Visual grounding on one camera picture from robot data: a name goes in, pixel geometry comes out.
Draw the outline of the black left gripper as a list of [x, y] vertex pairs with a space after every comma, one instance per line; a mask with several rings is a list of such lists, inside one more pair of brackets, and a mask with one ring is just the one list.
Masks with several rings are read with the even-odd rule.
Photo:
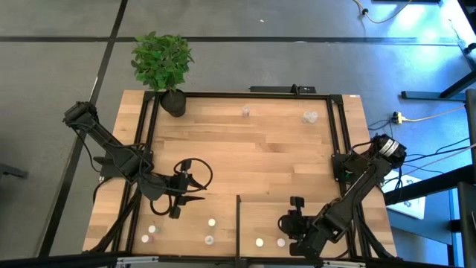
[[197, 182], [192, 175], [189, 175], [187, 170], [181, 170], [172, 176], [169, 183], [169, 190], [166, 190], [165, 194], [170, 199], [174, 198], [169, 209], [169, 217], [172, 219], [179, 218], [181, 207], [185, 206], [188, 202], [204, 199], [204, 197], [185, 196], [188, 185], [194, 188], [203, 188], [203, 185]]

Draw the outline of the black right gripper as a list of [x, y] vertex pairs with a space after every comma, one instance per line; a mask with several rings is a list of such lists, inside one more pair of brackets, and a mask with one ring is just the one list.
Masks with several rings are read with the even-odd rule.
[[292, 242], [289, 244], [291, 256], [315, 257], [312, 246], [313, 233], [308, 227], [308, 220], [292, 211], [280, 217], [280, 230], [285, 233]]

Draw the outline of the black plant pot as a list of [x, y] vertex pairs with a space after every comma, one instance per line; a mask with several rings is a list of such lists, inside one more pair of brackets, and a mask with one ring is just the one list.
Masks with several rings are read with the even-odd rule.
[[181, 117], [185, 114], [186, 102], [186, 95], [180, 89], [166, 91], [160, 100], [160, 104], [164, 110], [173, 117]]

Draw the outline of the white paper with blue print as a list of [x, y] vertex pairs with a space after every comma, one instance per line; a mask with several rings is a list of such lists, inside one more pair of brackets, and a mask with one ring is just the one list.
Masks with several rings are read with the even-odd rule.
[[[413, 183], [419, 182], [420, 179], [415, 177], [404, 175], [402, 177], [402, 185], [408, 186]], [[392, 170], [387, 176], [384, 177], [384, 182], [382, 183], [381, 190], [384, 193], [393, 191], [398, 182], [398, 173]], [[407, 200], [404, 202], [399, 202], [397, 204], [388, 205], [392, 211], [399, 212], [400, 214], [407, 215], [409, 217], [423, 220], [425, 217], [425, 197], [419, 197], [413, 200]]]

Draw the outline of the black bar device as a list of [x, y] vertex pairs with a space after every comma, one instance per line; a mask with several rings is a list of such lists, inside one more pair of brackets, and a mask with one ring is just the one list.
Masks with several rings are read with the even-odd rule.
[[265, 93], [292, 93], [292, 94], [316, 94], [314, 86], [251, 86], [250, 92], [265, 92]]

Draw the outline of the green artificial plant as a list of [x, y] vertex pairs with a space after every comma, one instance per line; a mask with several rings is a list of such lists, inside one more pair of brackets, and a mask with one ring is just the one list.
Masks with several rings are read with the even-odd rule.
[[155, 31], [135, 39], [131, 66], [135, 79], [151, 90], [176, 92], [194, 62], [187, 39], [180, 35], [157, 36]]

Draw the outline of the black desk beam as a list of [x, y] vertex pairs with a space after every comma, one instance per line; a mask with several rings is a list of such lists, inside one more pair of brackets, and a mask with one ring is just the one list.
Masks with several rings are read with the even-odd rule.
[[444, 174], [416, 182], [385, 193], [385, 205], [418, 199], [448, 189], [456, 188], [459, 182], [476, 183], [476, 166], [467, 165]]

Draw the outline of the dark chair base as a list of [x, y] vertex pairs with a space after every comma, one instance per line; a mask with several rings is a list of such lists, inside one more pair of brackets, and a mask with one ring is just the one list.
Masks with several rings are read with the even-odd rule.
[[19, 178], [26, 179], [28, 176], [27, 171], [20, 170], [16, 167], [0, 163], [0, 179], [3, 176], [15, 176]]

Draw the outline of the black aluminium table frame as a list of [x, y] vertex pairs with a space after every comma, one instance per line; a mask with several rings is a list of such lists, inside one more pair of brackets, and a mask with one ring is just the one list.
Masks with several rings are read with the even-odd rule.
[[[284, 100], [316, 100], [325, 101], [327, 105], [327, 112], [330, 116], [330, 132], [332, 136], [333, 145], [338, 143], [337, 130], [335, 126], [335, 117], [332, 108], [332, 100], [334, 98], [341, 98], [341, 95], [317, 95], [304, 94], [293, 95], [291, 93], [247, 93], [247, 92], [185, 92], [186, 97], [190, 98], [239, 98], [239, 99], [284, 99]], [[152, 114], [150, 119], [150, 126], [147, 133], [146, 153], [147, 158], [138, 153], [136, 159], [144, 160], [151, 157], [149, 147], [152, 144], [152, 134], [155, 129], [155, 120], [158, 115], [159, 98], [162, 93], [153, 91], [144, 91], [143, 103], [141, 106], [141, 114], [138, 119], [138, 126], [136, 131], [136, 142], [141, 137], [144, 126], [145, 112], [147, 111], [147, 103], [154, 98], [152, 106]], [[88, 101], [78, 101], [70, 109], [64, 113], [63, 122], [69, 126], [86, 125], [85, 131], [87, 134], [95, 139], [95, 141], [106, 151], [106, 154], [112, 154], [112, 148], [118, 150], [132, 149], [132, 145], [114, 147], [120, 144], [112, 138], [112, 134], [102, 126], [98, 121], [97, 110], [93, 103]], [[305, 258], [264, 258], [264, 257], [240, 257], [240, 241], [236, 239], [236, 251], [233, 256], [180, 256], [180, 255], [134, 255], [132, 254], [132, 235], [135, 234], [134, 228], [138, 222], [138, 209], [141, 195], [132, 198], [126, 205], [121, 205], [118, 220], [112, 226], [105, 238], [99, 244], [91, 249], [77, 255], [58, 255], [49, 256], [41, 255], [36, 258], [23, 258], [0, 261], [0, 268], [98, 268], [98, 267], [117, 267], [128, 266], [133, 264], [148, 264], [148, 263], [198, 263], [198, 264], [233, 264], [234, 268], [248, 268], [250, 265], [269, 264], [269, 265], [302, 265], [314, 267], [337, 267], [337, 268], [458, 268], [452, 266], [443, 266], [436, 264], [425, 264], [404, 261], [401, 258], [371, 258], [371, 257], [348, 257], [348, 258], [319, 258], [319, 259], [305, 259]], [[125, 251], [110, 251], [105, 252], [106, 247], [115, 239], [116, 235], [122, 230], [123, 224], [129, 214], [132, 213], [131, 223], [129, 225], [129, 233], [127, 236]]]

